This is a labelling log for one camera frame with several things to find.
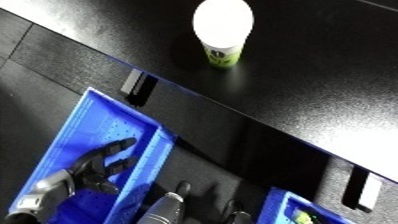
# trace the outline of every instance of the paper cup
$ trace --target paper cup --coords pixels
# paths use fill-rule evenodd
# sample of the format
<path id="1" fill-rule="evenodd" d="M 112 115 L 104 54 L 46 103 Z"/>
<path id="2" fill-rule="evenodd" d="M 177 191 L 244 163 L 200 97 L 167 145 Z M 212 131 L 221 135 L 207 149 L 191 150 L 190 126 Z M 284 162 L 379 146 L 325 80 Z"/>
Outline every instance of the paper cup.
<path id="1" fill-rule="evenodd" d="M 210 64 L 217 68 L 231 68 L 239 61 L 253 22 L 253 13 L 243 0 L 206 0 L 193 17 L 195 34 Z"/>

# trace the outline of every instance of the black floor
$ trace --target black floor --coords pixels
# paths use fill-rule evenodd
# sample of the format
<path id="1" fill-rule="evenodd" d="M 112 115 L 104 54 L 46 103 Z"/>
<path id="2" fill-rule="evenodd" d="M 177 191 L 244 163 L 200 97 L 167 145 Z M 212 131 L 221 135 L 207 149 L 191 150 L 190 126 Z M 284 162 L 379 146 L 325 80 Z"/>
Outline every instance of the black floor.
<path id="1" fill-rule="evenodd" d="M 92 86 L 127 103 L 118 90 L 130 71 L 0 10 L 0 216 L 84 90 Z M 397 186 L 384 184 L 371 214 L 350 210 L 340 201 L 352 165 L 173 84 L 158 82 L 147 104 L 136 109 L 181 137 L 147 202 L 189 180 L 194 192 L 186 223 L 215 223 L 231 197 L 256 217 L 270 186 L 358 223 L 398 223 Z"/>

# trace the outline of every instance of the black tabletop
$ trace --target black tabletop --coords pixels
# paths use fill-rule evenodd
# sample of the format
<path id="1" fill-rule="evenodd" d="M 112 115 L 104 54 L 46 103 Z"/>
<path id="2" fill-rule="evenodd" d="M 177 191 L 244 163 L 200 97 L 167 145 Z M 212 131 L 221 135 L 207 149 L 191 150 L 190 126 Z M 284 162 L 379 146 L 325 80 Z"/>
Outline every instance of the black tabletop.
<path id="1" fill-rule="evenodd" d="M 208 65 L 192 30 L 200 2 L 0 7 L 398 181 L 394 10 L 354 0 L 247 0 L 253 31 L 240 63 L 222 71 Z"/>

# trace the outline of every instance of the blue tray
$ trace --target blue tray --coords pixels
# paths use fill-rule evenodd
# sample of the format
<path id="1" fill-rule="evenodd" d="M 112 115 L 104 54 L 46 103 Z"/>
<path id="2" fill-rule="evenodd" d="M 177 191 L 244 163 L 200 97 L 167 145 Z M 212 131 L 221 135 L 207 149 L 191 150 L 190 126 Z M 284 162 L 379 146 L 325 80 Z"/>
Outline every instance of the blue tray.
<path id="1" fill-rule="evenodd" d="M 350 220 L 330 212 L 292 192 L 272 188 L 264 203 L 257 224 L 300 224 L 296 219 L 303 212 L 328 224 L 353 224 Z"/>
<path id="2" fill-rule="evenodd" d="M 58 133 L 10 207 L 40 179 L 68 168 L 83 153 L 115 140 L 135 137 L 137 143 L 106 160 L 138 156 L 138 163 L 110 180 L 119 195 L 81 190 L 58 206 L 49 223 L 130 223 L 164 161 L 176 136 L 158 122 L 89 88 Z"/>

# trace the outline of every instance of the green object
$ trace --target green object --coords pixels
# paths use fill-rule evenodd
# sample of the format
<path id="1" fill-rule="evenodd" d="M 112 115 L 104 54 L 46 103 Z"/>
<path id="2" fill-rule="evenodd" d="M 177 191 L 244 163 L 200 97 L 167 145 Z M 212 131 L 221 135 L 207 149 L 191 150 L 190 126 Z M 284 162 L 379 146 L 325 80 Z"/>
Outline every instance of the green object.
<path id="1" fill-rule="evenodd" d="M 205 51 L 211 65 L 216 68 L 227 69 L 233 67 L 238 62 L 240 54 L 242 53 L 242 48 L 228 55 L 221 51 L 211 50 L 206 47 Z"/>
<path id="2" fill-rule="evenodd" d="M 311 216 L 303 211 L 296 211 L 294 222 L 297 224 L 314 224 Z"/>

